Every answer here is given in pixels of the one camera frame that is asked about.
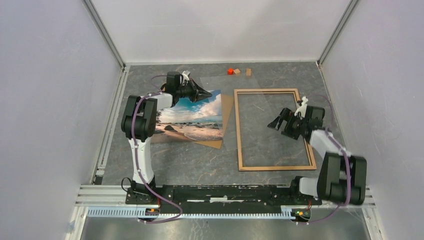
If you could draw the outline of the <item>beach landscape photo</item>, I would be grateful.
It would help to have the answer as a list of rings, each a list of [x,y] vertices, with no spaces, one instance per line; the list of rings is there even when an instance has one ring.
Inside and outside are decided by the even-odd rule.
[[[212,97],[199,102],[181,98],[171,108],[157,112],[153,144],[203,142],[223,139],[222,93],[209,91]]]

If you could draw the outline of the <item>wooden picture frame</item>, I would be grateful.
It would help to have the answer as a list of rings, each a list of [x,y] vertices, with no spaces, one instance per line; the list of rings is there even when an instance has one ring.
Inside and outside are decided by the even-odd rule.
[[[317,169],[312,146],[304,140],[305,152],[309,165],[300,166],[244,166],[242,151],[242,133],[240,126],[240,108],[238,95],[253,94],[292,94],[295,101],[299,101],[300,94],[297,88],[240,88],[234,90],[234,110],[237,141],[238,170],[241,172],[265,172],[265,171],[312,171]]]

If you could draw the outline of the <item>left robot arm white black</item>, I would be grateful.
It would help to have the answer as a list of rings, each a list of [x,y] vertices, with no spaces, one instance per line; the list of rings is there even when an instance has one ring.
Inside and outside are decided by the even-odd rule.
[[[157,92],[128,97],[120,124],[130,144],[133,161],[133,176],[125,192],[130,200],[145,204],[159,197],[151,159],[151,140],[158,111],[174,107],[183,98],[196,103],[212,97],[212,93],[190,77],[189,71],[170,71],[165,78],[166,82]]]

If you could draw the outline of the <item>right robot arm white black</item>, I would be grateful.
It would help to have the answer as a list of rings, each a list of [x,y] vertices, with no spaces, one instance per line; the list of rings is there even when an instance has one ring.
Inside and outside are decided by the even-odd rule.
[[[362,205],[366,196],[367,160],[347,151],[323,126],[325,109],[303,104],[296,111],[285,107],[267,126],[282,135],[303,139],[323,162],[318,177],[297,176],[289,199],[302,204],[309,196],[339,205]]]

